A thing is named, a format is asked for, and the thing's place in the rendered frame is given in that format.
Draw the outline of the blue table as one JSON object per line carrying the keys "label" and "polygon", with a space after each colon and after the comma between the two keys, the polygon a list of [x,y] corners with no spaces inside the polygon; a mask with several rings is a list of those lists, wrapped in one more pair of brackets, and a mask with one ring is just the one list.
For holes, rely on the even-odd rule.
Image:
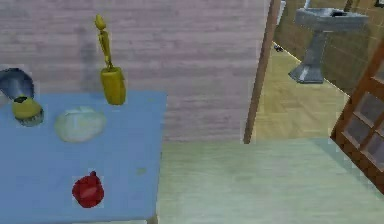
{"label": "blue table", "polygon": [[[10,106],[0,108],[0,224],[74,224],[145,220],[154,215],[166,95],[130,91],[113,107],[100,93],[41,94],[42,124],[21,126]],[[89,106],[107,118],[100,136],[61,141],[56,117]],[[81,207],[72,195],[80,178],[95,171],[104,198]]]}

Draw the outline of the yellow round pot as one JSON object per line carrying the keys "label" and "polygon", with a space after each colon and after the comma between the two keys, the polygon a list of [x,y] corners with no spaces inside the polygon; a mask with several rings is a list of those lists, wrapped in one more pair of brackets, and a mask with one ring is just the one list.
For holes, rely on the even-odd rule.
{"label": "yellow round pot", "polygon": [[15,119],[25,127],[39,125],[44,120],[44,110],[33,98],[20,96],[12,102]]}

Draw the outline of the brown door with glass panes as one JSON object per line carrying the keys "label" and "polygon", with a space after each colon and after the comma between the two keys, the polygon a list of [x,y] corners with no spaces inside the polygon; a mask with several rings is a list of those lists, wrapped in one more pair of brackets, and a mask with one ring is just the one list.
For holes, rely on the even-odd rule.
{"label": "brown door with glass panes", "polygon": [[384,195],[384,38],[330,138]]}

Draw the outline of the grey pedestal sink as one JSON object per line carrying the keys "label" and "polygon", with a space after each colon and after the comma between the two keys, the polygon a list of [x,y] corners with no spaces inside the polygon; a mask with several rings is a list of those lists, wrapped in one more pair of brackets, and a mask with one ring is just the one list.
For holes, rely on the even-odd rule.
{"label": "grey pedestal sink", "polygon": [[289,72],[289,76],[301,84],[322,84],[321,62],[328,34],[362,29],[368,17],[337,8],[312,8],[310,2],[305,0],[304,6],[296,10],[295,23],[312,30],[313,36],[303,60]]}

